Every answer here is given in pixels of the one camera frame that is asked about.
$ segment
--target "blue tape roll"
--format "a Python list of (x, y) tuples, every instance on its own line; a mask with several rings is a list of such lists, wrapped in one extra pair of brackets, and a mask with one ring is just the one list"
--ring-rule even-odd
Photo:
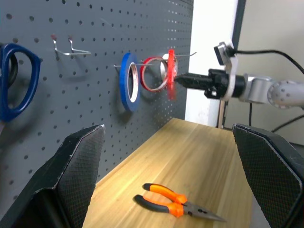
[[(137, 69), (136, 55), (127, 53), (124, 55), (120, 73), (119, 73), (119, 89), (120, 97), (124, 108), (134, 112), (139, 104), (139, 70)], [(129, 72), (133, 73), (133, 92), (129, 93)]]

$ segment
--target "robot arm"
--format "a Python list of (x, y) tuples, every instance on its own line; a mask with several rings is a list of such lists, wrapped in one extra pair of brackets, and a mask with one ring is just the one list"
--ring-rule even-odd
[(220, 65), (225, 70), (210, 69), (208, 76), (187, 73), (175, 81), (186, 88), (205, 90), (205, 96), (227, 101), (232, 97), (242, 102), (270, 104), (276, 108), (304, 108), (304, 83), (276, 81), (266, 76), (237, 76), (238, 57), (231, 54), (232, 44), (214, 47)]

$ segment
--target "white wall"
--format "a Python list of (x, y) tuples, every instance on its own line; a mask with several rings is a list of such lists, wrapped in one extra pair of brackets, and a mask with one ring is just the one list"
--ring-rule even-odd
[[(279, 49), (304, 66), (304, 1), (247, 0), (238, 49)], [(278, 80), (304, 82), (304, 75), (279, 55), (239, 55), (238, 74), (253, 73)], [(225, 127), (233, 123), (248, 124), (249, 104), (229, 102)], [(270, 105), (253, 105), (252, 125), (272, 130), (295, 116), (304, 114), (300, 108), (279, 110)], [(304, 120), (278, 131), (293, 143), (303, 144)]]
[[(213, 47), (221, 41), (231, 40), (237, 0), (195, 0), (192, 22), (189, 72), (208, 75), (210, 68), (221, 69)], [(200, 90), (188, 89), (185, 119), (216, 126), (219, 101), (210, 100)]]

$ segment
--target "pliers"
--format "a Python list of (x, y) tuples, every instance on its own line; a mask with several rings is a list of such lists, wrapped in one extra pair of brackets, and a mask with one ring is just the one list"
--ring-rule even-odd
[(173, 201), (173, 203), (160, 203), (147, 199), (144, 196), (136, 195), (134, 200), (144, 208), (157, 212), (170, 213), (176, 217), (188, 214), (190, 216), (226, 222), (226, 220), (211, 211), (188, 202), (187, 197), (184, 194), (178, 194), (159, 184), (146, 183), (142, 187), (147, 191), (159, 193)]

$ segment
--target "blue scissors handle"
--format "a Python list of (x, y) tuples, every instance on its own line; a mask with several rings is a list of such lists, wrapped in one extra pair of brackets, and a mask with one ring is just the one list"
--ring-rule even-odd
[[(30, 59), (32, 64), (32, 73), (28, 91), (22, 102), (18, 107), (10, 109), (8, 104), (9, 60), (11, 56), (17, 52), (25, 54)], [(17, 44), (9, 43), (1, 46), (0, 64), (2, 68), (2, 74), (0, 76), (0, 120), (9, 122), (27, 108), (35, 95), (39, 81), (40, 59), (28, 49)]]

